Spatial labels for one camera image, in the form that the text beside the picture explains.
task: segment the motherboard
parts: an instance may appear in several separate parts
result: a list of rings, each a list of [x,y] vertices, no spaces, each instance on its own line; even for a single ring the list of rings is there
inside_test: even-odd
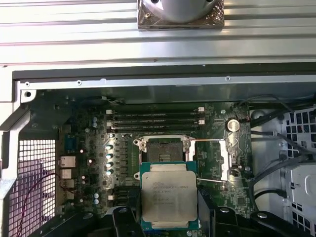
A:
[[[249,218],[248,120],[248,107],[234,103],[76,108],[67,129],[60,131],[61,185],[67,188],[60,203],[102,216],[114,206],[126,205],[133,190],[141,187],[146,206],[141,220],[147,235],[180,237],[190,230],[197,237],[202,235],[194,222],[197,184],[210,190],[218,206]],[[177,211],[155,211],[167,211],[175,195],[186,197],[176,199]],[[169,226],[156,216],[179,221]]]

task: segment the ram slot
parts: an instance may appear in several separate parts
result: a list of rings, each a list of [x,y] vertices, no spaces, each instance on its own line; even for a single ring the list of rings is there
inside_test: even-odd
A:
[[[198,108],[190,108],[190,109],[156,109],[156,108],[146,108],[144,106],[140,110],[128,110],[128,111],[120,111],[120,110],[107,110],[111,111],[110,113],[113,115],[142,115],[142,114],[188,114],[188,113],[201,113],[204,112],[204,107],[198,107]]]
[[[176,124],[200,124],[200,119],[155,119],[155,120],[135,120],[135,121],[110,121],[112,126],[133,126],[133,125],[142,125],[142,126],[164,126],[164,125],[176,125]]]
[[[130,126],[130,127],[111,127],[114,133],[131,133],[131,132],[168,132],[168,131],[200,131],[200,126],[194,125],[168,125],[168,126]]]

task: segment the ventilation grille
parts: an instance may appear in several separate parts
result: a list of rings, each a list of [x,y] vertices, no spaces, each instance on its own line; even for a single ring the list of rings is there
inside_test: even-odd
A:
[[[315,108],[289,113],[286,120],[287,138],[298,145],[316,149],[316,110]],[[287,145],[287,152],[290,158],[298,155],[298,151],[291,145]]]
[[[28,140],[19,143],[18,178],[10,194],[9,237],[20,229],[27,193],[40,179],[55,173],[55,141]],[[55,175],[41,180],[30,192],[24,210],[21,237],[30,235],[55,215]]]

